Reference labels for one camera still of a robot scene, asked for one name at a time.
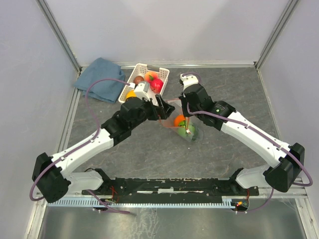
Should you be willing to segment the orange fruit toy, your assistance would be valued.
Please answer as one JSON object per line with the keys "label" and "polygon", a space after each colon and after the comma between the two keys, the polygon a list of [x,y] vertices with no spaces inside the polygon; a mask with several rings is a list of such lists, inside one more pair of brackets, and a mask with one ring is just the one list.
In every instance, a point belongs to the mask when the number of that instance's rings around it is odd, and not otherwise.
{"label": "orange fruit toy", "polygon": [[178,115],[173,122],[175,127],[186,127],[186,117],[184,115]]}

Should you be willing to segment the green watermelon toy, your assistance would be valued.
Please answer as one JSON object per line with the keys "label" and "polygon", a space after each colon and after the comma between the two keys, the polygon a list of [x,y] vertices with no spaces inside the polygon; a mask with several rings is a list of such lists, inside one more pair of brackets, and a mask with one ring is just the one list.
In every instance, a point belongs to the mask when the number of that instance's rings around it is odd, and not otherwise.
{"label": "green watermelon toy", "polygon": [[177,133],[183,138],[192,139],[192,137],[195,136],[196,129],[193,125],[189,125],[188,129],[186,129],[185,127],[179,127],[177,129]]}

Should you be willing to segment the red pomegranate toy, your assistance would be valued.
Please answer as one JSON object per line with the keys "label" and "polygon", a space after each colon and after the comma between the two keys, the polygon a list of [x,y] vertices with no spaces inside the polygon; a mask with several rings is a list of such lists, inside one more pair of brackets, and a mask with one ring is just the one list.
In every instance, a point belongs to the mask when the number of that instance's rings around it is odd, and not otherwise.
{"label": "red pomegranate toy", "polygon": [[150,88],[156,94],[159,94],[161,92],[162,87],[163,81],[161,79],[154,79],[150,82]]}

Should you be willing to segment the clear zip top bag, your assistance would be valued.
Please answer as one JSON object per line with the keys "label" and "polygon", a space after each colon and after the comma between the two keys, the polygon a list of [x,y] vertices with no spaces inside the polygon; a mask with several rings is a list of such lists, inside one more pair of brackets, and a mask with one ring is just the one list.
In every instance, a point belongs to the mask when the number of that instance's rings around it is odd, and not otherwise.
{"label": "clear zip top bag", "polygon": [[161,119],[160,124],[173,130],[187,142],[200,141],[204,138],[204,132],[200,127],[197,118],[191,119],[183,115],[180,99],[166,100],[167,103],[175,107],[175,110],[165,120]]}

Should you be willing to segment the yellow lemon toy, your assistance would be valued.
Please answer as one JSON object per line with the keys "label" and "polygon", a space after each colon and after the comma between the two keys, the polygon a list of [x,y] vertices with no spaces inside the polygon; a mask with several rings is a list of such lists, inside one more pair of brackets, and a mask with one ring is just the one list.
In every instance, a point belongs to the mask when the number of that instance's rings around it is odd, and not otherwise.
{"label": "yellow lemon toy", "polygon": [[130,98],[130,97],[136,97],[136,94],[134,91],[129,91],[126,95],[126,99]]}

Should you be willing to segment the white plastic basket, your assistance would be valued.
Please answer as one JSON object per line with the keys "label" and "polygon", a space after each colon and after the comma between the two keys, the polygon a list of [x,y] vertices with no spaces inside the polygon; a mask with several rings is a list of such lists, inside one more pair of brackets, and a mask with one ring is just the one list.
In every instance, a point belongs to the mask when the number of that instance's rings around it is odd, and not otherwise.
{"label": "white plastic basket", "polygon": [[166,68],[154,67],[148,64],[138,63],[135,65],[127,82],[132,83],[135,77],[137,76],[141,76],[145,79],[145,74],[149,71],[155,72],[158,78],[163,82],[162,88],[160,89],[160,92],[159,92],[159,94],[162,96],[166,88],[166,85],[168,82],[168,76],[169,76],[169,70]]}

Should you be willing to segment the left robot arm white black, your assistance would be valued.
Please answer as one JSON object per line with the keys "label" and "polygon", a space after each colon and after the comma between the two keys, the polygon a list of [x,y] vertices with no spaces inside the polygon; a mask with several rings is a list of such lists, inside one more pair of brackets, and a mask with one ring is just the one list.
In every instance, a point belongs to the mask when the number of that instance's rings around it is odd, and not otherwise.
{"label": "left robot arm white black", "polygon": [[38,155],[32,174],[32,188],[37,187],[42,198],[49,203],[58,201],[71,190],[89,189],[106,194],[110,190],[110,181],[99,172],[75,173],[74,170],[130,137],[132,130],[143,122],[167,119],[175,107],[165,102],[161,95],[156,95],[155,99],[157,105],[152,100],[131,97],[86,139],[52,156],[46,153]]}

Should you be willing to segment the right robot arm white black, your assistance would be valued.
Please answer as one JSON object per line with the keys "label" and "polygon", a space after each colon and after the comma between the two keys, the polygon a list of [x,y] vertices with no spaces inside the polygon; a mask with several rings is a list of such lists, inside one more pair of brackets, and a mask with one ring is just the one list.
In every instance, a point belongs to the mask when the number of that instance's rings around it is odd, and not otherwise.
{"label": "right robot arm white black", "polygon": [[295,183],[304,165],[305,149],[302,145],[289,145],[265,133],[230,104],[213,101],[199,83],[184,84],[179,99],[186,117],[195,116],[205,125],[234,137],[266,162],[236,172],[235,179],[228,183],[233,194],[240,195],[248,188],[267,185],[285,193]]}

